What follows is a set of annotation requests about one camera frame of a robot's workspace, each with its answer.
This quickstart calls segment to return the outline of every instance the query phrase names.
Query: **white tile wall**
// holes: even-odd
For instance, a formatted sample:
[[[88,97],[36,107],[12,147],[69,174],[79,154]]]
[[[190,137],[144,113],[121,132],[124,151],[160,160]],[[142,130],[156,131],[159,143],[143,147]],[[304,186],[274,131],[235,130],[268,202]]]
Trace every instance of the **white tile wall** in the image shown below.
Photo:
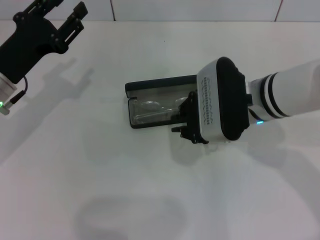
[[[113,21],[110,0],[64,0],[46,18],[65,20],[80,1],[85,3],[89,12],[85,20]],[[0,20],[11,20],[14,14],[25,10],[32,2],[33,0],[0,0]]]
[[[112,0],[117,21],[274,21],[281,0]]]
[[[277,21],[320,22],[320,0],[283,0]]]

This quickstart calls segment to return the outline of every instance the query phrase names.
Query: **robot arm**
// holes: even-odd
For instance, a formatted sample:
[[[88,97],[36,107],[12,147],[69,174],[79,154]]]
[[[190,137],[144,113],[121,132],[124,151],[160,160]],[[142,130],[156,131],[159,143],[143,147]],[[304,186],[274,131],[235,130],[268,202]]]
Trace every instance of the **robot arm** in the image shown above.
[[[197,74],[197,92],[180,106],[186,126],[174,127],[194,144],[235,141],[250,124],[320,110],[320,60],[245,82],[222,57]]]
[[[13,17],[16,30],[13,35],[0,46],[0,112],[9,114],[9,108],[25,93],[19,92],[11,98],[17,84],[25,75],[49,53],[64,54],[70,43],[84,29],[81,20],[88,14],[83,2],[80,2],[67,18],[67,21],[56,29],[45,19],[45,15],[63,0],[35,0],[23,12]]]
[[[319,110],[320,60],[249,82],[248,92],[253,100],[249,114],[257,121]]]

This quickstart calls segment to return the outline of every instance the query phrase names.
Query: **tile grout line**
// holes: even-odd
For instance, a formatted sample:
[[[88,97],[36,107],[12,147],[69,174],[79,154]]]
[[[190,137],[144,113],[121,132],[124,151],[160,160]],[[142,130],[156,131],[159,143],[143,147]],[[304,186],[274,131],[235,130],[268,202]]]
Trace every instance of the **tile grout line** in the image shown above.
[[[113,21],[116,21],[115,10],[114,10],[114,5],[112,3],[112,0],[110,0],[110,5],[111,5],[111,10],[113,15]]]
[[[275,16],[275,22],[277,21],[277,19],[278,19],[278,15],[279,15],[279,13],[280,13],[280,9],[281,9],[281,6],[282,6],[282,3],[284,2],[284,0],[281,0],[281,2],[280,2],[280,6],[279,6],[279,9],[278,9],[278,12],[276,13],[276,16]]]

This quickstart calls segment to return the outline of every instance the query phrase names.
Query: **black case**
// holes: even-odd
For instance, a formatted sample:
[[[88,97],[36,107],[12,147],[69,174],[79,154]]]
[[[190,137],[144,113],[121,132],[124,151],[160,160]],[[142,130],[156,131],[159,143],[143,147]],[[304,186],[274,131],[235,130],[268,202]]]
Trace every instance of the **black case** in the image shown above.
[[[153,121],[147,123],[134,123],[134,113],[131,111],[133,110],[133,107],[131,107],[131,102],[134,100],[138,100],[142,97],[145,101],[148,101],[148,94],[150,98],[152,98],[154,95],[163,95],[163,99],[166,98],[166,95],[170,98],[175,98],[175,96],[177,96],[176,98],[178,98],[181,95],[188,97],[188,93],[191,91],[195,91],[196,89],[197,75],[137,81],[125,84],[125,93],[127,98],[129,99],[128,110],[131,127],[133,129],[141,129],[186,122],[184,119],[181,119],[180,117],[172,116],[170,120]]]

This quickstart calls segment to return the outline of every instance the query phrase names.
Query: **black mounting bracket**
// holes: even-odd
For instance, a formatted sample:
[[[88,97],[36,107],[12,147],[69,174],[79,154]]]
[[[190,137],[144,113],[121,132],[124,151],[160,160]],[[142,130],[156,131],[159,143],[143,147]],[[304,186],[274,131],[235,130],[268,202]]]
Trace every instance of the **black mounting bracket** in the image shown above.
[[[180,137],[192,141],[192,143],[208,144],[201,137],[199,124],[198,94],[191,91],[188,98],[179,106],[179,118],[186,120],[186,125],[173,127],[173,133],[180,133]]]
[[[14,34],[0,46],[0,73],[17,84],[45,55],[64,54],[69,44],[84,29],[81,20],[88,14],[80,2],[59,28],[45,15],[63,0],[35,0],[24,11],[14,15]]]

